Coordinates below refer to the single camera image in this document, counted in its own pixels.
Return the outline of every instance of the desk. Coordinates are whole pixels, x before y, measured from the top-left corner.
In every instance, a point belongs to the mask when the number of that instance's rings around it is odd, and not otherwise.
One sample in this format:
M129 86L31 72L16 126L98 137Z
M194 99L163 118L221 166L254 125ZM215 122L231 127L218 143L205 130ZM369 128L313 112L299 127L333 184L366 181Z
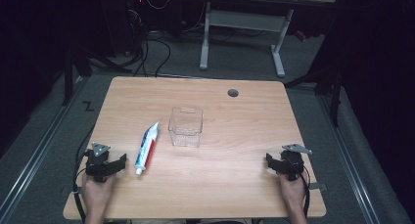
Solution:
M334 3L336 0L309 1ZM284 37L286 35L288 26L290 25L293 12L293 9L288 10L288 13L285 17L227 12L222 10L211 10L210 3L208 2L205 16L205 34L204 41L202 44L200 69L208 68L209 27L211 25L228 26L278 32L278 36L275 39L275 45L271 45L270 48L277 75L279 77L284 77L285 72L283 64L281 62L280 49Z
M230 97L229 89L239 95ZM167 127L173 107L204 110L198 148L171 145ZM143 134L157 121L150 165L137 176L134 162ZM303 145L280 82L133 77L113 80L90 142L110 145L110 161L128 156L107 211L114 219L287 216L265 154L278 157L283 145ZM315 182L308 156L303 160ZM325 212L320 192L311 191L308 215ZM64 217L79 219L72 195Z

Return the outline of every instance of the metal rail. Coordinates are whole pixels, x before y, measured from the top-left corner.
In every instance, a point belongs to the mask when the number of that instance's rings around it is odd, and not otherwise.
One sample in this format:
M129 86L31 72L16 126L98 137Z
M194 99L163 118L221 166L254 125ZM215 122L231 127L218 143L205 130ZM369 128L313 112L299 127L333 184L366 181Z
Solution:
M326 116L327 121L330 124L330 128L332 129L333 135L336 138L338 149L341 156L341 161L345 166L346 175L348 180L350 181L351 188L356 195L357 201L360 205L360 209L362 210L363 216L366 219L366 223L373 223L379 224L378 215L372 202L370 201L370 197L367 193L366 187L364 186L360 176L357 172L356 167L351 159L350 154L348 153L346 142L343 139L342 133L338 127L336 127L333 123L332 118L330 117L330 106L324 96L317 96L317 100L320 104L320 107L324 111L324 115Z
M76 95L80 90L85 86L86 80L78 78L75 82L74 95L66 106L62 106L52 123L49 125L45 135L43 136L40 143L37 145L36 150L33 152L28 163L24 167L23 171L19 175L19 178L15 182L15 185L10 190L9 195L5 198L0 206L0 223L9 223L9 219L13 214L16 206L19 204L24 192L26 191L28 185L36 174L38 168L40 167L43 159L46 157L51 145L52 140L62 124L67 112L70 109L70 106L73 103Z

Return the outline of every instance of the white leg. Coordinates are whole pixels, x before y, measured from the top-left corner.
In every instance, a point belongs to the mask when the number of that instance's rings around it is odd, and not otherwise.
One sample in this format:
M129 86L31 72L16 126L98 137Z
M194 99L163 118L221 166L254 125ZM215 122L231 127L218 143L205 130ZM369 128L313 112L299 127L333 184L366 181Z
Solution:
M210 24L210 2L207 2L207 12L205 18L205 36L202 44L201 65L200 69L208 68L208 29Z
M284 37L287 33L288 26L290 25L293 12L294 10L288 11L287 16L285 17L282 28L281 28L280 36L278 37L277 44L271 46L271 52L272 52L272 57L274 58L275 69L277 70L277 75L279 77L285 76L284 67L283 67L283 64L281 63L280 49L281 49L281 45L283 44Z

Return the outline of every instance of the clear plastic container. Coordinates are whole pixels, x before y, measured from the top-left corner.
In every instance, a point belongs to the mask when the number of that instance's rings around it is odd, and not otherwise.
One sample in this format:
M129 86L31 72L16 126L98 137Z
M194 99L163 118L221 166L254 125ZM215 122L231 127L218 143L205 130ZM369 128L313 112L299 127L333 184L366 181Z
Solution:
M168 123L173 146L199 147L203 117L202 110L173 108Z

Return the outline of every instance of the human hand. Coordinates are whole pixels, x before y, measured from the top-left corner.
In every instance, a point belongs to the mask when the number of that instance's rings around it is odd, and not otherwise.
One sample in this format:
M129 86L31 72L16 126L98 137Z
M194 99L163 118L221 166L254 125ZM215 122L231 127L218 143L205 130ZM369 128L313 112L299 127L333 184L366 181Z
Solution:
M82 198L85 202L86 224L102 224L104 222L105 209L110 200L113 184L116 175L113 174L107 178L105 183L99 183L94 177L87 175L82 176Z
M281 184L281 195L287 207L292 224L307 223L305 215L302 211L303 201L305 197L304 183L298 178L290 181L286 174L278 173Z

